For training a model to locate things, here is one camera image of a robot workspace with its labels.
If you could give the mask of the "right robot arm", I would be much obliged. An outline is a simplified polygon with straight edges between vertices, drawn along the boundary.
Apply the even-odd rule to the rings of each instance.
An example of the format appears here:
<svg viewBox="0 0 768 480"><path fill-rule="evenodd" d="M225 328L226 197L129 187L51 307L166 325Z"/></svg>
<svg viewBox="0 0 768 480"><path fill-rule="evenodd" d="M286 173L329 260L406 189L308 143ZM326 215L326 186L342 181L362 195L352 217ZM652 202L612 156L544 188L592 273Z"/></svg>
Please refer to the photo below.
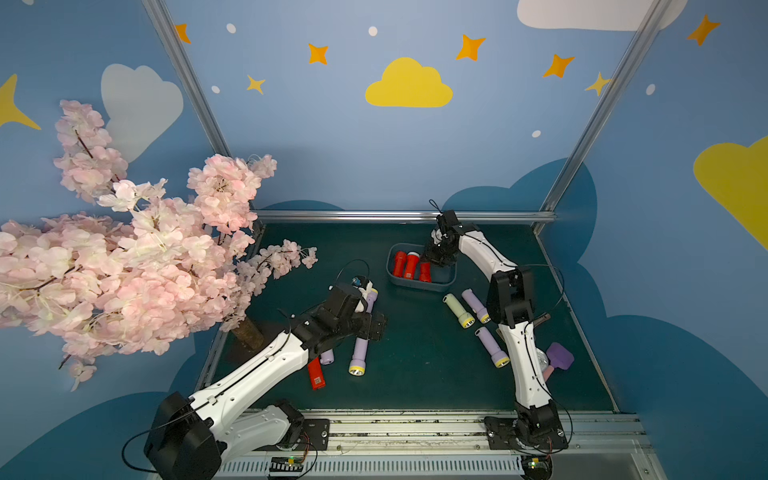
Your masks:
<svg viewBox="0 0 768 480"><path fill-rule="evenodd" d="M532 273L507 259L476 226L462 223L453 210L440 212L436 221L425 248L427 260L448 266L463 254L489 281L486 307L511 360L518 416L535 425L555 418L556 407L535 357Z"/></svg>

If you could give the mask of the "pale green flashlight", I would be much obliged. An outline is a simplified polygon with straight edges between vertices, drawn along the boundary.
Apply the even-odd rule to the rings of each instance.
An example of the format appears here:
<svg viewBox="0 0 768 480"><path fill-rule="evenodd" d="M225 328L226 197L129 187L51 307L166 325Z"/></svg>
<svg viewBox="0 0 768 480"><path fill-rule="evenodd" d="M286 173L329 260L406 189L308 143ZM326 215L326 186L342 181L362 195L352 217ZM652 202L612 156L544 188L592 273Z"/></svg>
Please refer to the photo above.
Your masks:
<svg viewBox="0 0 768 480"><path fill-rule="evenodd" d="M452 293L448 293L443 297L443 303L451 310L463 329L468 329L475 323L474 316L465 309Z"/></svg>

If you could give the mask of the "red flashlight cluster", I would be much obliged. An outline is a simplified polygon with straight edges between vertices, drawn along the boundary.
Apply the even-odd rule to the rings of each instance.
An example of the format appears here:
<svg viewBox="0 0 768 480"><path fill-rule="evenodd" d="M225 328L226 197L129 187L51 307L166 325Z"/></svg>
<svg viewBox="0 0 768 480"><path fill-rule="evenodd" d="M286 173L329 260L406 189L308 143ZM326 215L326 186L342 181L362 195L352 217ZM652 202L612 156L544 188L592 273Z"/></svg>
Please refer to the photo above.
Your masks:
<svg viewBox="0 0 768 480"><path fill-rule="evenodd" d="M392 274L396 278L402 278L404 274L405 265L407 262L407 254L404 251L397 251L394 254L394 263Z"/></svg>

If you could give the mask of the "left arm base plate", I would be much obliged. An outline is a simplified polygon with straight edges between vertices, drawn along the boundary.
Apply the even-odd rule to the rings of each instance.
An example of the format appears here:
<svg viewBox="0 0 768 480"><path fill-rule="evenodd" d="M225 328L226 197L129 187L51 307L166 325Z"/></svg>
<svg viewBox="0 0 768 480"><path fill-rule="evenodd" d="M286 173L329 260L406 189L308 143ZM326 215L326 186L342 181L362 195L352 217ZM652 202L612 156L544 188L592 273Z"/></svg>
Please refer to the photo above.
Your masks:
<svg viewBox="0 0 768 480"><path fill-rule="evenodd" d="M292 426L277 445L259 447L258 451L326 451L330 440L330 420L305 419L301 427Z"/></svg>

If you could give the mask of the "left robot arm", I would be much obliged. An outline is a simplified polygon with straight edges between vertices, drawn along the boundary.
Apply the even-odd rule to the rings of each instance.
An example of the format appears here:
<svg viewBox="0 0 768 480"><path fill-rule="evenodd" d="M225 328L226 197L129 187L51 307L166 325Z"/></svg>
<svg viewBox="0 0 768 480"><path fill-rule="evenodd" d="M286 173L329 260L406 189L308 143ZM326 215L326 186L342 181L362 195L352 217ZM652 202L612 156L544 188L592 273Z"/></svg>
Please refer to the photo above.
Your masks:
<svg viewBox="0 0 768 480"><path fill-rule="evenodd" d="M330 287L320 304L235 371L190 396L174 392L158 407L143 448L163 479L211 479L223 463L262 447L304 444L304 417L287 401L247 410L283 379L348 337L381 338L387 319L372 311L372 281Z"/></svg>

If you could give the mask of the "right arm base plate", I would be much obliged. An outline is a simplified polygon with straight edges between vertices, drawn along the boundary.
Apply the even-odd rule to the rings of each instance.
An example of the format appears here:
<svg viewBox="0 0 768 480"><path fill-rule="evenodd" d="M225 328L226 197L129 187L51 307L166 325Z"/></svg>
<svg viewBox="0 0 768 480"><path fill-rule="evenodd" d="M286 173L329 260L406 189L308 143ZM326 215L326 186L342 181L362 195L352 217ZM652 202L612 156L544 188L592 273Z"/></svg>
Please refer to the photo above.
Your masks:
<svg viewBox="0 0 768 480"><path fill-rule="evenodd" d="M556 453L568 448L568 439L559 420L497 417L483 418L491 450L540 451Z"/></svg>

